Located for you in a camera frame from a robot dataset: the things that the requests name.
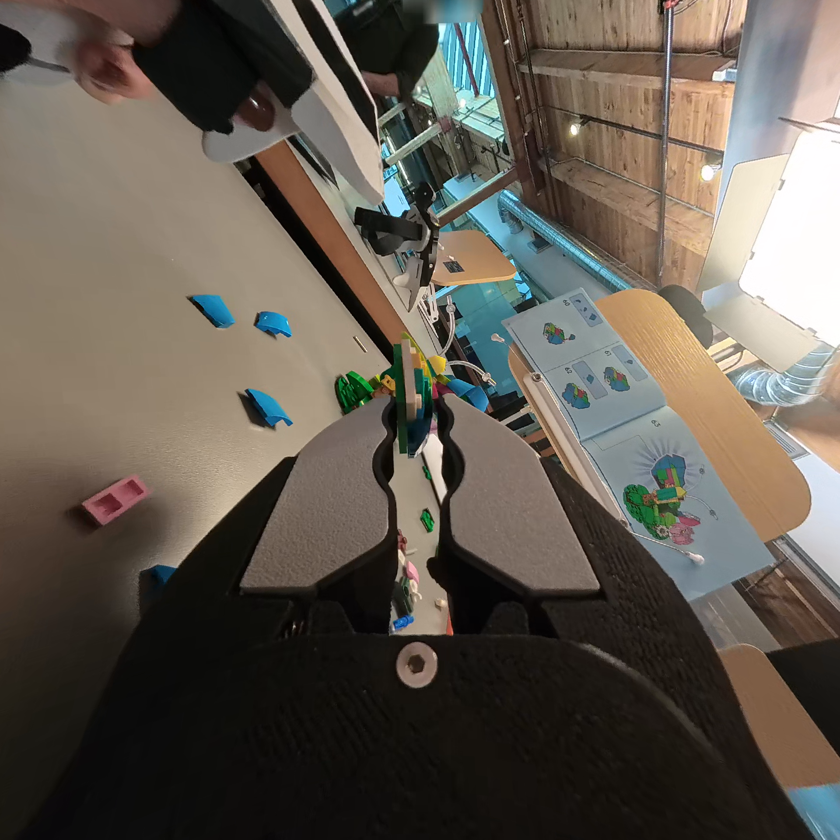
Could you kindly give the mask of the colourful lego model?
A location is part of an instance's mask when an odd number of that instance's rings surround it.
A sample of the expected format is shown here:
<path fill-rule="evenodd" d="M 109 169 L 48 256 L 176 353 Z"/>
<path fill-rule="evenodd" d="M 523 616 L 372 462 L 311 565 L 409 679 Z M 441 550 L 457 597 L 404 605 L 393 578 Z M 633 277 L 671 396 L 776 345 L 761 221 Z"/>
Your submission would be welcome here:
<path fill-rule="evenodd" d="M 415 372 L 422 372 L 423 386 L 428 385 L 432 397 L 442 396 L 446 393 L 453 393 L 463 400 L 467 400 L 480 411 L 487 412 L 489 396 L 481 385 L 468 385 L 454 375 L 446 373 L 447 366 L 460 365 L 475 372 L 482 384 L 495 388 L 496 381 L 490 373 L 482 370 L 477 364 L 469 362 L 466 358 L 447 360 L 445 354 L 455 346 L 456 338 L 456 313 L 457 307 L 452 297 L 445 298 L 445 311 L 448 318 L 448 336 L 446 345 L 441 354 L 426 357 L 423 353 L 410 343 L 411 361 Z M 343 414 L 347 414 L 356 408 L 366 404 L 370 399 L 379 396 L 396 397 L 397 386 L 397 365 L 382 374 L 365 380 L 361 374 L 350 371 L 338 377 L 335 382 L 335 390 Z"/>

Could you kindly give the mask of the silver ventilation duct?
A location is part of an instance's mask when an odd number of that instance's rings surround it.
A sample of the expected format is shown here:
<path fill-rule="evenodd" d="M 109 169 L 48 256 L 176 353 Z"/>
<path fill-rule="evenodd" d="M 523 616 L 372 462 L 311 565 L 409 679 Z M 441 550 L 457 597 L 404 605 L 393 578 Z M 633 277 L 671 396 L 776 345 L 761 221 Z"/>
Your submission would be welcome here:
<path fill-rule="evenodd" d="M 533 211 L 511 190 L 505 189 L 498 193 L 497 211 L 501 222 L 507 225 L 512 233 L 527 228 L 549 246 L 558 249 L 563 257 L 581 268 L 608 291 L 657 291 L 654 285 L 620 265 L 589 240 Z"/>

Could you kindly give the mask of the cluster of small lego pieces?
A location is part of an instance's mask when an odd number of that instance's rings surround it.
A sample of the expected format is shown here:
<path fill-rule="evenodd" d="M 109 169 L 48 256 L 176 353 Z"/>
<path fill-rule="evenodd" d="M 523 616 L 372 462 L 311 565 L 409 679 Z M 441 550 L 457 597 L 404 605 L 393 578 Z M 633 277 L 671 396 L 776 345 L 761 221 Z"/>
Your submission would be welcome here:
<path fill-rule="evenodd" d="M 417 604 L 423 596 L 419 591 L 419 574 L 412 562 L 415 549 L 408 546 L 403 532 L 397 530 L 397 573 L 392 590 L 392 620 L 390 633 L 398 634 L 414 622 Z"/>

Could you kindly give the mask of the person's left hand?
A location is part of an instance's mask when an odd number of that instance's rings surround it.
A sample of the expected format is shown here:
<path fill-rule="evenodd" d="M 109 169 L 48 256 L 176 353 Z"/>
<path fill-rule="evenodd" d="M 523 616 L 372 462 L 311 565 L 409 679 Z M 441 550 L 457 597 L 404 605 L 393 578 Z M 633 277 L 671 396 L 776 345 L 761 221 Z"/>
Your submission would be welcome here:
<path fill-rule="evenodd" d="M 234 123 L 269 131 L 276 111 L 258 74 L 206 2 L 29 2 L 80 20 L 91 37 L 76 47 L 79 83 L 101 100 L 141 99 L 157 89 L 206 132 Z"/>

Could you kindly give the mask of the idle hand-held gripper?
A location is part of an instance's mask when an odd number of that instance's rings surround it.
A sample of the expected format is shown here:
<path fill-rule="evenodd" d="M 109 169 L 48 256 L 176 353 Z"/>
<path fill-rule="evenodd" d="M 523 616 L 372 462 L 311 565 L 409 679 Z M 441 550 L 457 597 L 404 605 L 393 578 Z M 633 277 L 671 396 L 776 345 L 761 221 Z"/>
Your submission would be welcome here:
<path fill-rule="evenodd" d="M 436 192 L 420 182 L 411 204 L 402 216 L 393 216 L 357 206 L 353 223 L 378 256 L 407 255 L 403 273 L 392 280 L 407 290 L 407 309 L 415 309 L 419 298 L 430 291 L 437 264 L 440 224 L 433 209 Z"/>

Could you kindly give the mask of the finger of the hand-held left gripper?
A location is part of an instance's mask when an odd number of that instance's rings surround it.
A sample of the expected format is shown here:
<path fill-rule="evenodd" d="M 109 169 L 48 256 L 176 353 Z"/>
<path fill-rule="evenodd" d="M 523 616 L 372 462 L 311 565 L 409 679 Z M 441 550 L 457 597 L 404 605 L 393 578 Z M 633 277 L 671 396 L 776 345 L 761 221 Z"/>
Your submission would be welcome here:
<path fill-rule="evenodd" d="M 367 203 L 381 203 L 375 104 L 329 10 L 309 1 L 270 1 L 269 10 L 311 72 L 307 89 L 290 105 L 291 118 Z"/>

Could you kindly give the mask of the bright light panel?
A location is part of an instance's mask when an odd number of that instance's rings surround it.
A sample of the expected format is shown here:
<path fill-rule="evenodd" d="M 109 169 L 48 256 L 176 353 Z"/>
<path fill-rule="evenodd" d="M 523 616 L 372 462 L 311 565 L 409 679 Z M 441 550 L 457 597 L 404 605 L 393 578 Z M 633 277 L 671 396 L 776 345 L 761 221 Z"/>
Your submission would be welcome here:
<path fill-rule="evenodd" d="M 698 291 L 771 372 L 838 349 L 839 119 L 782 117 L 790 151 L 731 168 Z"/>

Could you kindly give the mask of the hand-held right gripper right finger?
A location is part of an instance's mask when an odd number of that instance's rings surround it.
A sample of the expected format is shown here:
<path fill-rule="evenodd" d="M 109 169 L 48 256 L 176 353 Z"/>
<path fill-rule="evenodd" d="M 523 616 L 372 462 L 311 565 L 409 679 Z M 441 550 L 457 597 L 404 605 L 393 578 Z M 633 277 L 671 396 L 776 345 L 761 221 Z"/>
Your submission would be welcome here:
<path fill-rule="evenodd" d="M 438 402 L 449 543 L 519 595 L 585 597 L 601 586 L 538 455 L 454 395 Z"/>

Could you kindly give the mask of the pink lego brick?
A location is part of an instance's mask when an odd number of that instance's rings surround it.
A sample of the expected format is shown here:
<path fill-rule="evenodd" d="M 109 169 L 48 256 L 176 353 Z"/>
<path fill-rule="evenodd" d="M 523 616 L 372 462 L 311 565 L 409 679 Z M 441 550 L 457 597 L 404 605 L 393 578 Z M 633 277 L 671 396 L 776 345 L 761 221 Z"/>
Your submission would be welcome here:
<path fill-rule="evenodd" d="M 151 495 L 151 489 L 139 476 L 127 476 L 113 482 L 85 499 L 81 509 L 97 526 L 105 527 Z"/>

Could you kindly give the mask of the round wooden table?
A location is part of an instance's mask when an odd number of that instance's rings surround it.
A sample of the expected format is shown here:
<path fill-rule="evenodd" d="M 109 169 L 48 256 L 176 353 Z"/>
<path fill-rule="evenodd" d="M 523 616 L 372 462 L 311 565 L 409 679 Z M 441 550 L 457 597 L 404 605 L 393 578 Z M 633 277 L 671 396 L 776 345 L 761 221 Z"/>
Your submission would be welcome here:
<path fill-rule="evenodd" d="M 437 287 L 480 285 L 512 280 L 517 268 L 480 230 L 442 232 L 432 283 Z"/>

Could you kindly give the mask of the multicoloured lego plate assembly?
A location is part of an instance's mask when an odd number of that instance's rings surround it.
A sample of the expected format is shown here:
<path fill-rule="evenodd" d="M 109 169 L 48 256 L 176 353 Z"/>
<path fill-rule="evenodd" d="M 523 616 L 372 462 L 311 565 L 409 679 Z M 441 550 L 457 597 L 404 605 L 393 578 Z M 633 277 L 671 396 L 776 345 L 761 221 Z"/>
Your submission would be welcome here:
<path fill-rule="evenodd" d="M 393 346 L 396 439 L 401 454 L 413 459 L 424 451 L 436 428 L 434 374 L 412 337 L 404 332 Z"/>

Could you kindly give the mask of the wooden board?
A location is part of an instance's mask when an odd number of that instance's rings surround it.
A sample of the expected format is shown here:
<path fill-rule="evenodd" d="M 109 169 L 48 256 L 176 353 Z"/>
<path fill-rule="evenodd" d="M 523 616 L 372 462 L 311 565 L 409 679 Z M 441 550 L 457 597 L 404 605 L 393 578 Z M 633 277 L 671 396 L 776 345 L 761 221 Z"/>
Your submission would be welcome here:
<path fill-rule="evenodd" d="M 802 474 L 674 309 L 641 290 L 594 302 L 651 370 L 759 539 L 801 524 L 811 506 Z"/>

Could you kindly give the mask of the ceiling sprinkler pipe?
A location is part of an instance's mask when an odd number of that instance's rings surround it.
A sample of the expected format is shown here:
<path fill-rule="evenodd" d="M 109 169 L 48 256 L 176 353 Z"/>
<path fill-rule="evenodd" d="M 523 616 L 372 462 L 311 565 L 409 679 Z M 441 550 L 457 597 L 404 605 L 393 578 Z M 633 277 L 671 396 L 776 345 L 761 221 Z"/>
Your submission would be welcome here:
<path fill-rule="evenodd" d="M 667 185 L 669 129 L 671 113 L 671 83 L 673 75 L 673 45 L 675 33 L 676 1 L 660 2 L 663 17 L 663 77 L 661 88 L 661 133 L 659 141 L 659 198 L 657 227 L 657 271 L 656 285 L 661 288 L 665 278 L 665 238 L 667 224 Z"/>

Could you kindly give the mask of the wooden chair backrest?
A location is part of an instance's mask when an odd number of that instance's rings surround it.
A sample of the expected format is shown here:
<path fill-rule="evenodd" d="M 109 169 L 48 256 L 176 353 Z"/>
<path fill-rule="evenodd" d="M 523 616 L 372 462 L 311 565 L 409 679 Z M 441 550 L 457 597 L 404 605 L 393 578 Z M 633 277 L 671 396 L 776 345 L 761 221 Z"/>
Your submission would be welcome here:
<path fill-rule="evenodd" d="M 754 740 L 787 790 L 839 782 L 839 757 L 764 652 L 748 644 L 718 650 Z"/>

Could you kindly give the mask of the lego instruction booklet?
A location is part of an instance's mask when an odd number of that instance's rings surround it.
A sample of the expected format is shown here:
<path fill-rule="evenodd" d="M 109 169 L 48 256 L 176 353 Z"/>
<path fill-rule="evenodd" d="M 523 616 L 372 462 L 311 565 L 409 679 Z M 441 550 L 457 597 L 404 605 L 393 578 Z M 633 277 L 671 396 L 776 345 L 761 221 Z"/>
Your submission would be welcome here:
<path fill-rule="evenodd" d="M 773 557 L 651 370 L 579 289 L 502 322 L 631 533 L 693 601 Z"/>

